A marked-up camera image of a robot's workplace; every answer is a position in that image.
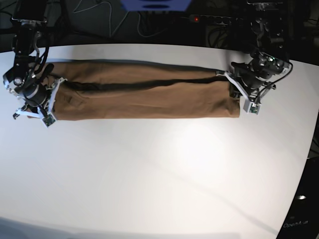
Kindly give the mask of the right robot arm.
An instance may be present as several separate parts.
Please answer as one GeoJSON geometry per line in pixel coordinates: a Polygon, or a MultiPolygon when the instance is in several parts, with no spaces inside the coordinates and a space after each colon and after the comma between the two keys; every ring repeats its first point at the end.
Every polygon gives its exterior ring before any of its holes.
{"type": "Polygon", "coordinates": [[[5,89],[25,101],[26,108],[48,108],[51,89],[43,85],[53,71],[53,64],[45,65],[50,39],[45,34],[46,0],[19,0],[11,18],[17,32],[11,48],[15,53],[13,67],[3,75],[5,89]]]}

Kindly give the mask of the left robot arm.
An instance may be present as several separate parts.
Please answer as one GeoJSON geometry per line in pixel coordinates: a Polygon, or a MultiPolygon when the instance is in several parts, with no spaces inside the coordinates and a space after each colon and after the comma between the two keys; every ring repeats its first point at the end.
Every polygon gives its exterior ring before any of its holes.
{"type": "Polygon", "coordinates": [[[234,0],[230,9],[242,20],[242,24],[233,24],[231,42],[251,57],[248,63],[232,62],[233,75],[242,95],[258,104],[293,70],[285,50],[289,40],[287,2],[234,0]]]}

